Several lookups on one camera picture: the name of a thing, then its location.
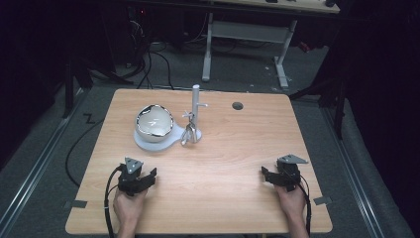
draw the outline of cable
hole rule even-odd
[[[263,43],[260,43],[258,46],[253,46],[250,44],[245,44],[244,42],[249,42],[249,41],[238,41],[237,44],[241,47],[252,48],[252,49],[259,49],[259,48],[265,47],[266,45],[273,45],[273,43],[270,43],[270,42],[263,42]]]
[[[90,132],[93,128],[95,128],[97,125],[101,124],[102,122],[104,122],[105,119],[102,119],[98,122],[95,123],[95,125],[91,126],[89,129],[87,129],[85,132],[83,132],[83,134],[81,134],[81,136],[79,136],[79,138],[77,138],[76,142],[74,142],[74,144],[71,146],[70,150],[67,153],[67,156],[65,157],[65,172],[67,173],[68,178],[77,186],[80,187],[80,183],[78,183],[70,174],[70,171],[68,170],[68,159],[71,155],[71,152],[74,150],[74,148],[76,147],[76,145],[80,142],[80,140],[88,133]]]
[[[203,48],[206,47],[206,43],[200,43],[203,40],[206,40],[206,38],[202,38],[202,39],[197,40],[195,42],[191,42],[191,43],[185,44],[184,46],[187,47],[187,48],[189,48],[189,49],[192,49],[192,50],[200,50],[200,49],[203,49]],[[190,45],[198,45],[198,44],[200,44],[199,47],[192,47],[192,46],[190,46]]]
[[[148,56],[149,56],[149,69],[146,72],[145,76],[142,78],[142,80],[140,81],[139,85],[137,86],[137,89],[139,89],[143,82],[145,81],[145,79],[148,77],[149,72],[151,72],[151,68],[152,68],[152,57],[151,57],[151,51],[148,51]]]
[[[149,77],[146,77],[146,81],[148,82],[148,89],[154,89],[154,86],[152,85],[151,81],[149,80]]]
[[[203,39],[206,39],[206,37],[203,37],[203,38],[201,38],[201,39],[198,39],[199,37],[201,37],[201,34],[203,34],[203,32],[204,32],[204,27],[206,26],[206,23],[207,23],[207,17],[208,17],[208,13],[206,13],[206,16],[204,17],[204,22],[203,22],[203,26],[201,27],[201,30],[200,30],[200,32],[198,33],[198,35],[193,39],[193,40],[191,40],[191,41],[188,41],[188,42],[185,42],[185,43],[194,43],[194,42],[197,42],[197,41],[201,41],[201,40],[203,40]]]
[[[104,211],[105,211],[106,225],[108,227],[108,234],[109,234],[110,238],[114,238],[114,230],[112,229],[111,216],[109,214],[109,199],[108,199],[108,196],[109,196],[109,193],[111,192],[111,190],[115,188],[115,186],[113,186],[112,189],[110,190],[109,185],[111,184],[111,180],[114,177],[114,174],[116,172],[122,170],[122,166],[123,165],[120,165],[119,167],[115,168],[115,170],[109,176],[108,182],[106,183],[106,188],[105,188]]]
[[[133,30],[131,32],[131,39],[133,40],[134,45],[134,62],[137,62],[137,67],[127,74],[121,75],[119,77],[123,79],[127,79],[129,77],[135,76],[139,74],[141,71],[145,69],[145,62],[143,60],[143,54],[149,50],[149,38],[151,37],[151,33],[148,29],[144,29],[141,24],[139,24],[136,20],[130,20],[129,23],[133,26]],[[109,77],[104,77],[102,75],[98,75],[97,73],[90,71],[90,75],[94,78],[100,80],[109,80]]]
[[[159,44],[163,44],[163,47],[159,50],[154,50],[152,52],[156,53],[156,52],[162,52],[162,51],[166,50],[166,48],[167,48],[167,43],[166,42],[153,42],[153,43],[151,43],[151,45],[159,45]]]
[[[287,174],[290,177],[290,179],[296,181],[286,170],[284,170],[284,173]],[[299,188],[302,190],[303,197],[305,198],[305,201],[306,201],[306,231],[308,232],[308,236],[310,237],[311,236],[312,206],[311,206],[311,200],[309,198],[309,185],[303,176],[300,176],[300,177],[303,178],[303,180],[306,183],[306,187],[308,188],[308,192],[306,192],[303,186],[300,184],[300,182],[296,183],[299,186]]]
[[[164,61],[166,62],[166,65],[167,65],[167,83],[169,84],[169,86],[170,86],[170,88],[172,89],[172,90],[175,90],[174,88],[173,88],[173,85],[172,85],[172,83],[170,82],[170,66],[169,66],[169,61],[164,57],[164,56],[162,56],[161,54],[159,54],[159,53],[156,53],[156,52],[152,52],[152,54],[155,54],[155,55],[158,55],[158,56],[160,56],[162,59],[164,59]]]
[[[232,47],[230,49],[226,50],[226,51],[218,51],[218,50],[214,49],[213,47],[211,48],[214,52],[218,52],[218,53],[229,53],[229,52],[233,51],[236,48],[238,40],[231,40],[231,39],[228,40],[228,39],[226,39],[225,41],[223,41],[223,40],[219,39],[218,42],[221,43],[222,45],[225,42],[233,42]]]

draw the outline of wooden table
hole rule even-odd
[[[77,200],[85,208],[71,209],[66,231],[107,233],[103,210],[106,182],[130,157],[144,162],[142,176],[157,168],[157,183],[149,189],[138,233],[228,234],[285,233],[287,224],[272,184],[264,182],[261,166],[276,172],[275,161],[288,154],[309,161],[300,165],[311,198],[322,196],[293,109],[286,95],[200,92],[197,144],[175,143],[163,152],[142,150],[134,141],[139,111],[160,104],[180,126],[191,110],[191,91],[119,89],[111,102]],[[232,107],[244,105],[242,110]],[[113,184],[117,184],[116,174]],[[114,193],[110,195],[110,204]],[[114,230],[118,220],[111,206]],[[312,232],[329,232],[325,205],[312,206]]]

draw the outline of hand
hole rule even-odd
[[[274,188],[280,198],[280,207],[287,217],[290,236],[292,238],[309,237],[303,219],[303,209],[306,204],[303,191],[298,186],[290,192],[287,192],[284,186],[275,185]]]
[[[148,190],[128,196],[118,188],[115,191],[114,211],[120,221],[118,238],[133,238],[143,211],[143,203]]]

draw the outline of dark background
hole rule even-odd
[[[339,4],[342,16],[367,21],[337,25],[303,20],[292,45],[304,42],[311,48],[331,47],[314,84],[332,77],[346,79],[346,95],[372,160],[413,233],[420,236],[415,224],[420,213],[420,188],[415,185],[420,161],[419,1]],[[146,10],[152,19],[152,37],[180,49],[188,40],[184,32],[195,36],[204,16],[179,9]],[[268,17],[259,19],[272,22]],[[115,70],[115,63],[135,63],[136,59],[123,5],[2,1],[0,24],[3,168],[33,123],[54,103],[72,55],[84,56],[107,70]],[[326,87],[317,93],[333,89]]]

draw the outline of gray carpet floor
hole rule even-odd
[[[153,46],[155,50],[159,48],[162,49],[162,45]],[[271,58],[247,56],[244,54],[247,52],[246,48],[223,53],[225,49],[215,49],[211,80],[207,83],[201,82],[202,49],[185,48],[179,51],[167,46],[159,53],[169,62],[171,84],[177,90],[190,88],[193,84],[199,83],[204,90],[290,94],[309,86],[328,51],[328,49],[318,49],[304,53],[297,48],[289,49],[284,62],[289,88],[283,90],[279,87]],[[273,49],[268,46],[262,51],[272,53]],[[152,55],[152,58],[150,84],[148,86],[144,83],[142,88],[168,88],[165,61],[158,55]],[[119,68],[120,73],[127,70],[130,69]],[[28,175],[39,161],[39,157],[47,158],[45,170],[40,172],[41,178],[34,181],[34,189],[30,191],[29,199],[23,202],[22,209],[16,212],[16,219],[10,220],[7,227],[0,227],[3,229],[3,234],[17,238],[74,237],[65,232],[65,222],[70,211],[65,204],[74,200],[77,194],[77,187],[65,171],[66,160],[71,176],[81,182],[101,128],[100,123],[97,126],[91,123],[99,122],[106,116],[117,88],[135,88],[143,75],[140,73],[131,78],[135,83],[132,86],[95,79],[91,90],[84,90],[77,96],[76,109],[68,121],[62,119],[64,90],[56,95],[55,105],[35,123],[30,135],[0,174],[3,184],[0,213],[8,214],[8,207],[21,185],[25,184],[26,179],[31,179]],[[352,181],[348,177],[343,156],[351,158],[352,167],[357,172],[368,203],[371,204],[371,209],[377,217],[377,224],[382,233],[376,237],[413,237],[370,160],[352,116],[351,105],[346,104],[344,140],[338,141],[328,122],[330,109],[319,108],[316,98],[316,96],[305,96],[292,101],[322,192],[332,199],[327,207],[333,222],[333,230],[327,234],[313,234],[312,237],[373,237]],[[63,121],[67,124],[62,135],[53,145],[51,153],[45,155],[43,151],[46,145]],[[77,237],[106,237],[106,235]]]

